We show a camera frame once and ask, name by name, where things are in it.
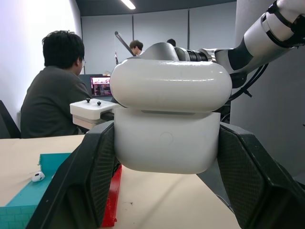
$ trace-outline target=white earbud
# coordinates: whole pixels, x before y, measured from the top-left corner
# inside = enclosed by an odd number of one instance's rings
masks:
[[[38,172],[35,173],[35,175],[32,177],[32,181],[33,182],[38,182],[41,181],[45,178],[45,175],[43,174],[43,172]]]

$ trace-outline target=white controller box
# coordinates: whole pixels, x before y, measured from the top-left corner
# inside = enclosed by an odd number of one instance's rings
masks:
[[[121,106],[104,100],[88,99],[70,104],[70,113],[74,124],[90,130],[104,122],[101,120],[101,113],[113,112],[117,107]]]

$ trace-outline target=red block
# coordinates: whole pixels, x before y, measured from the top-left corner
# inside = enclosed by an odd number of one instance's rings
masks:
[[[102,227],[114,227],[116,219],[116,209],[118,207],[118,198],[121,184],[122,176],[122,165],[115,172],[114,176],[111,179],[110,190],[107,199],[106,210],[104,214],[104,220]]]

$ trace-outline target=man with black hair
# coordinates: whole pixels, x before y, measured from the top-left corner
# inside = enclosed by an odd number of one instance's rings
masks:
[[[173,47],[176,47],[176,41],[174,39],[169,39],[167,43],[171,44]]]
[[[134,40],[130,43],[129,47],[131,48],[134,55],[141,55],[143,51],[143,43],[138,40]]]
[[[78,78],[85,48],[70,31],[55,31],[42,40],[45,68],[34,78],[21,108],[21,137],[77,135],[70,104],[90,98]]]

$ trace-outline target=beige tabletop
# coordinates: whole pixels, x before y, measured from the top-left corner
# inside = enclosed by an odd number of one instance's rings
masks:
[[[69,153],[83,136],[0,140],[0,206],[39,171],[39,155]],[[123,168],[116,229],[239,229],[234,214],[196,175]]]

